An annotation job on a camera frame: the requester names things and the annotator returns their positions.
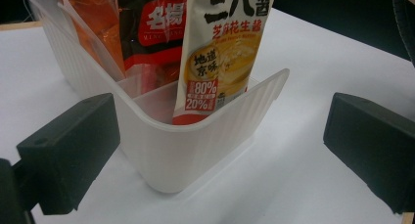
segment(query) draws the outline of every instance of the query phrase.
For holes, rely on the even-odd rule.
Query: snack bag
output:
[[[125,77],[119,41],[119,21],[116,0],[59,0],[73,20],[80,45],[115,80]],[[108,51],[117,67],[103,64],[97,54],[94,39],[98,39]]]
[[[187,0],[118,0],[126,76],[138,76],[141,94],[176,81]]]
[[[273,0],[188,0],[173,124],[196,123],[244,93]]]

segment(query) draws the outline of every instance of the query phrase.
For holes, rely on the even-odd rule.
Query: orange package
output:
[[[64,9],[69,11],[69,14],[71,11],[74,11],[71,15],[72,18],[78,17],[78,20],[73,20],[73,24],[80,45],[97,63],[104,67],[107,64],[104,64],[102,60],[101,56],[103,54],[100,54],[99,51],[97,52],[93,41],[95,38],[93,35],[95,35],[117,65],[117,69],[110,67],[106,71],[115,81],[123,79],[125,70],[119,40],[116,0],[60,0],[60,2],[64,5]]]

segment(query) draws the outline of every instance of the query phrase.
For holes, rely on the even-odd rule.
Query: dark background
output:
[[[273,7],[409,59],[394,20],[392,0],[275,0]],[[23,0],[0,0],[0,23],[23,21],[31,21]]]

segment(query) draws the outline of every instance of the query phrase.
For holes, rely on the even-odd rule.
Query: product label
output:
[[[225,4],[227,0],[210,0],[212,7],[219,7],[220,4]],[[244,20],[244,18],[238,17],[234,20],[228,20],[234,17],[235,11],[243,10],[247,18],[253,17],[267,17],[270,8],[271,0],[255,0],[254,3],[250,0],[242,0],[240,8],[240,0],[231,0],[230,8],[228,11],[219,11],[216,14],[205,13],[204,17],[207,23],[220,22],[226,20],[225,23],[218,23],[213,27],[213,38],[219,38],[222,34],[239,33],[246,31],[261,31],[262,20]]]
[[[155,0],[147,3],[141,15],[138,38],[143,46],[183,39],[186,0]]]
[[[213,81],[189,81],[187,89],[186,110],[214,110],[217,79]]]

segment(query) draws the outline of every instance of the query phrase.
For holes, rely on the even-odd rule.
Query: black plastic block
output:
[[[119,144],[112,94],[79,102],[18,144],[34,172],[44,214],[67,214],[80,201]]]
[[[415,211],[415,123],[359,97],[336,93],[324,143],[395,213]]]
[[[26,223],[15,173],[3,158],[0,158],[0,184],[0,223]]]

